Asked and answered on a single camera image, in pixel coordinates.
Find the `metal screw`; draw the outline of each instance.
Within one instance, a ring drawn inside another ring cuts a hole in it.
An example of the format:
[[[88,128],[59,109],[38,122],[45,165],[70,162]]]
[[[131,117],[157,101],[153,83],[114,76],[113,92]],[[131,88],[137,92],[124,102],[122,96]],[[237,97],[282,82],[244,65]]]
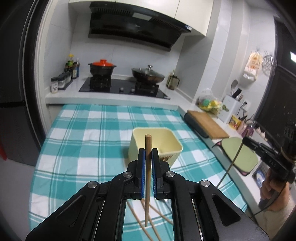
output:
[[[131,177],[133,174],[131,172],[124,172],[123,173],[123,176],[128,178],[128,177]]]
[[[97,183],[96,183],[95,181],[90,181],[90,182],[87,184],[87,186],[88,186],[89,188],[95,188],[95,187],[97,186]]]
[[[167,177],[173,177],[173,176],[175,175],[175,173],[172,172],[172,171],[167,171],[167,172],[165,173],[165,175],[166,175]]]
[[[202,181],[200,182],[200,184],[201,184],[202,186],[204,186],[204,187],[208,187],[208,186],[210,185],[210,182],[209,182],[208,180],[202,180]]]

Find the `hand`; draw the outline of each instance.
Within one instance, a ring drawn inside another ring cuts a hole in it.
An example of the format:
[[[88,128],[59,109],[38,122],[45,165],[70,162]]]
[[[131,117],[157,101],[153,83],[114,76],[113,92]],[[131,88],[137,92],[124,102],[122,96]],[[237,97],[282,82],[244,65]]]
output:
[[[268,207],[269,211],[279,211],[287,206],[290,197],[290,189],[289,183],[282,182],[276,179],[270,180],[271,169],[268,170],[266,174],[265,181],[262,183],[262,187],[260,188],[260,196],[262,199],[270,199],[271,198],[271,189],[276,190],[278,193],[282,190],[281,194],[277,197],[274,203]]]

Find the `checkered tablecloth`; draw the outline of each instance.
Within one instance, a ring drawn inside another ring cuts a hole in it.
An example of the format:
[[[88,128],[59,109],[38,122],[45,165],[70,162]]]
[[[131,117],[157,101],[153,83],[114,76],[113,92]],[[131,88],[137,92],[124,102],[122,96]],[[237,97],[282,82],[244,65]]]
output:
[[[147,107],[64,105],[43,144],[34,172],[29,204],[30,228],[35,228],[87,182],[107,182],[124,172],[135,127],[167,127],[174,132],[183,145],[183,151],[171,170],[185,179],[195,182],[208,179],[216,185],[225,173],[213,153],[190,130],[177,111]],[[245,211],[247,204],[229,176],[219,189]],[[129,202],[139,219],[144,220],[140,201]],[[166,203],[153,197],[150,203],[169,219],[172,218]],[[150,209],[149,213],[162,240],[173,240],[172,225],[153,210]],[[153,240],[157,240],[150,224],[147,231]],[[123,240],[148,240],[128,207]]]

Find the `teal and white tablecloth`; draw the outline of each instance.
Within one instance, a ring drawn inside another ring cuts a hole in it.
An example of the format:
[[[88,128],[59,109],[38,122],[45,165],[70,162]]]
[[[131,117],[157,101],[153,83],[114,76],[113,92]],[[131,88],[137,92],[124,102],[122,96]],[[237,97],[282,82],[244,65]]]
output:
[[[64,105],[43,144],[34,172],[29,206],[30,228],[46,217],[89,181],[110,181],[126,170],[128,147],[135,127],[167,127],[183,145],[171,170],[185,179],[208,179],[216,185],[225,170],[207,146],[184,123],[177,111],[149,107]],[[240,209],[247,204],[227,176],[219,189]],[[144,223],[139,200],[130,200]],[[167,205],[151,198],[150,203],[171,219]],[[173,227],[150,209],[150,216],[163,241],[173,240]],[[150,224],[147,231],[157,240]],[[148,240],[128,206],[123,240]]]

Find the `white countertop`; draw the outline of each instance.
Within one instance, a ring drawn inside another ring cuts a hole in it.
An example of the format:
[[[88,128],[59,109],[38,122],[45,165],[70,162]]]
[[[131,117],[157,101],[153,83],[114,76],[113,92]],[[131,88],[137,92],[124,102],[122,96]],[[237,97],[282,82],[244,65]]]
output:
[[[196,105],[190,103],[184,97],[182,97],[176,91],[172,91],[166,88],[164,83],[161,83],[160,89],[170,97],[168,99],[160,99],[153,97],[143,97],[143,96],[131,96],[126,94],[112,94],[112,93],[97,93],[97,92],[79,92],[79,89],[84,84],[87,77],[90,77],[90,73],[81,73],[80,77],[68,86],[64,91],[58,91],[56,94],[49,93],[45,97],[46,104],[101,104],[101,105],[128,105],[128,106],[141,106],[141,107],[160,107],[165,109],[177,110],[182,116],[187,112],[187,110],[201,111]],[[127,79],[127,76],[112,76],[112,78],[117,79]],[[219,118],[213,117],[215,122],[230,136],[242,138],[236,130],[232,129],[228,124],[223,123]],[[213,144],[220,141],[211,140],[209,138],[201,139],[207,144],[207,146],[215,153],[212,148]],[[230,165],[230,162],[226,158],[221,158],[219,160],[225,169]],[[254,171],[257,169],[258,165],[252,170],[252,172],[243,176],[240,172],[232,167],[229,171],[229,175],[234,180],[235,184],[242,193],[244,199],[248,203],[253,213],[258,212],[260,209],[258,203],[260,202],[260,190],[252,178]],[[256,216],[258,223],[262,221],[262,213]]]

